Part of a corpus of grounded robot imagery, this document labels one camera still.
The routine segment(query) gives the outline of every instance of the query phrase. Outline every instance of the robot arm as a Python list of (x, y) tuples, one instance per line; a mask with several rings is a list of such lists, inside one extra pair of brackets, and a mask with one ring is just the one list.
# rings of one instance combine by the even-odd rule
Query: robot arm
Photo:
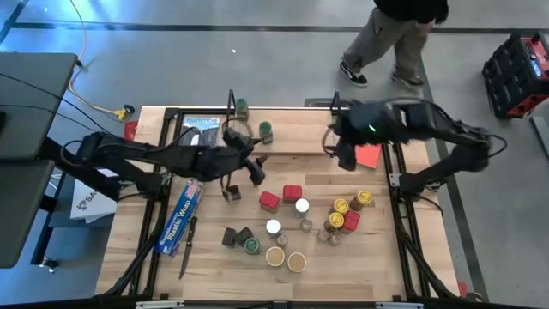
[(178, 141), (167, 147), (126, 141), (121, 137), (96, 132), (84, 137), (76, 155), (82, 164), (104, 167), (119, 178), (136, 183), (137, 190), (147, 197), (158, 197), (162, 190), (162, 175), (147, 173), (128, 160), (158, 164), (181, 177), (208, 182), (246, 167), (250, 180), (260, 185), (265, 178), (263, 159), (250, 161), (248, 156), (256, 143), (232, 128), (223, 132), (228, 147), (180, 146)]
[(460, 171), (478, 172), (488, 166), (490, 134), (452, 119), (440, 106), (415, 99), (361, 103), (352, 101), (347, 110), (340, 110), (337, 121), (329, 128), (340, 137), (335, 147), (327, 147), (329, 155), (339, 158), (339, 166), (356, 168), (355, 146), (381, 143), (407, 143), (437, 138), (456, 144), (449, 157), (419, 173), (400, 177), (402, 193), (420, 194), (428, 184), (446, 179)]

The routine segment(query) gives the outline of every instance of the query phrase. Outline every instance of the white cable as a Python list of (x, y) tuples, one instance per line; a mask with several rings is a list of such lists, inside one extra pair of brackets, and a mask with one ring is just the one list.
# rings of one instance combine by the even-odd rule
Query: white cable
[[(80, 23), (82, 25), (82, 31), (84, 32), (84, 46), (82, 47), (82, 51), (80, 53), (80, 56), (78, 57), (78, 61), (82, 62), (82, 59), (84, 58), (84, 55), (86, 54), (86, 50), (87, 50), (87, 30), (86, 30), (86, 24), (84, 23), (84, 20), (82, 19), (82, 16), (80, 15), (80, 11), (78, 10), (78, 8), (76, 7), (76, 4), (74, 3), (73, 0), (70, 0), (70, 4), (72, 4), (72, 7), (75, 8), (75, 12), (76, 14), (78, 15), (78, 19), (80, 20)], [(78, 72), (75, 74), (75, 76), (73, 78), (70, 79), (69, 81), (69, 91), (76, 97), (77, 100), (79, 100), (81, 103), (83, 104), (86, 104), (86, 105), (89, 105), (91, 106), (93, 109), (96, 109), (98, 111), (101, 111), (101, 112), (109, 112), (111, 114), (114, 114), (116, 115), (116, 113), (112, 110), (109, 110), (109, 109), (106, 109), (104, 107), (100, 107), (100, 106), (96, 106), (86, 100), (84, 100), (79, 94), (76, 93), (76, 90), (75, 90), (75, 81), (76, 81), (76, 78), (80, 75), (81, 73), (81, 68), (76, 66), (78, 68)], [(117, 118), (111, 118), (115, 121), (118, 121), (118, 122), (123, 122), (123, 121), (120, 121), (118, 120)]]

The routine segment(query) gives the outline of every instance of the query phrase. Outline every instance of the person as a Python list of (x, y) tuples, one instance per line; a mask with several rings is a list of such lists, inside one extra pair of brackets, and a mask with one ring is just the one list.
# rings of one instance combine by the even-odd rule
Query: person
[(448, 18), (447, 0), (374, 0), (376, 8), (341, 57), (340, 72), (355, 86), (366, 87), (360, 71), (395, 47), (391, 80), (409, 90), (424, 85), (416, 74), (421, 50), (433, 24)]

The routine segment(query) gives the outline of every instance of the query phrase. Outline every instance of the gray floor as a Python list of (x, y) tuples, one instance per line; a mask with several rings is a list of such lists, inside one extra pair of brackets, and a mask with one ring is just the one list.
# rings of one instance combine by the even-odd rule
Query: gray floor
[[(0, 19), (16, 0), (2, 0)], [(370, 0), (95, 0), (76, 1), (86, 21), (149, 25), (352, 26), (373, 7)], [(544, 0), (449, 0), (452, 28), (549, 28)], [(31, 0), (20, 22), (77, 21), (69, 1)], [(87, 32), (88, 48), (76, 88), (95, 104), (218, 106), (233, 88), (253, 106), (302, 106), (306, 98), (374, 100), (402, 94), (389, 81), (389, 53), (365, 73), (367, 89), (349, 86), (337, 72), (339, 57), (355, 33), (273, 32)], [(433, 34), (423, 61), (435, 101), (450, 115), (507, 138), (509, 149), (482, 173), (457, 177), (468, 224), (491, 302), (522, 306), (549, 303), (548, 161), (526, 119), (499, 122), (486, 101), (480, 69), (507, 35)], [(12, 29), (0, 50), (80, 53), (78, 30)], [(67, 94), (66, 99), (74, 101)], [(542, 106), (534, 115), (549, 113)], [(122, 134), (123, 126), (84, 109)], [(82, 122), (70, 106), (60, 112)], [(56, 118), (51, 136), (59, 142), (88, 132)], [(431, 152), (436, 159), (436, 151)], [(441, 193), (444, 222), (458, 279), (470, 283), (462, 243), (447, 194)], [(0, 270), (0, 303), (56, 300), (92, 295), (105, 250), (106, 229), (57, 229), (47, 255), (67, 263), (53, 276), (28, 265), (39, 215), (20, 262)]]

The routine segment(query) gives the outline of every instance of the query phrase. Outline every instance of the wooden tabletop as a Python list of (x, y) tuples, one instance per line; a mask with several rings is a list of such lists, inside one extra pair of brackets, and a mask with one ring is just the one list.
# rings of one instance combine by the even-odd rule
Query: wooden tabletop
[[(142, 108), (136, 141), (158, 142), (164, 109)], [(160, 255), (155, 295), (169, 293), (172, 299), (184, 300), (391, 300), (395, 294), (404, 296), (383, 158), (380, 157), (376, 170), (358, 167), (348, 172), (339, 168), (337, 159), (330, 159), (320, 147), (330, 119), (328, 111), (319, 110), (250, 111), (249, 123), (255, 136), (259, 122), (268, 120), (273, 125), (274, 143), (258, 145), (255, 152), (271, 155), (263, 167), (266, 179), (261, 186), (254, 187), (248, 180), (247, 170), (235, 172), (232, 184), (239, 185), (242, 199), (232, 204), (223, 199), (218, 182), (206, 185), (196, 212), (198, 223), (186, 273), (180, 281), (178, 274), (184, 250), (179, 250), (176, 257)], [(422, 142), (405, 146), (404, 156), (408, 171), (429, 165)], [(152, 168), (147, 164), (138, 165), (145, 170)], [(168, 215), (184, 183), (185, 179), (174, 179)], [(304, 198), (311, 205), (308, 218), (314, 226), (310, 233), (299, 230), (300, 220), (295, 218), (291, 205), (282, 203), (276, 214), (259, 208), (258, 199), (263, 191), (281, 197), (283, 185), (303, 187)], [(362, 209), (357, 231), (344, 235), (337, 247), (317, 243), (315, 236), (322, 229), (333, 200), (339, 197), (350, 200), (360, 190), (372, 193), (375, 207)], [(435, 195), (425, 195), (437, 199)], [(118, 204), (96, 288), (98, 293), (114, 284), (136, 254), (145, 202), (135, 197)], [(442, 216), (429, 203), (418, 202), (415, 209), (425, 259), (447, 288), (457, 294)], [(265, 224), (272, 218), (281, 222), (288, 238), (286, 255), (299, 251), (307, 257), (304, 272), (294, 274), (286, 266), (267, 265), (264, 253), (275, 243), (268, 237)], [(239, 246), (225, 248), (221, 240), (226, 227), (237, 231), (249, 227), (260, 241), (262, 254), (247, 255)], [(149, 259), (150, 254), (143, 264), (142, 287)], [(410, 269), (419, 291), (417, 269), (414, 265)]]

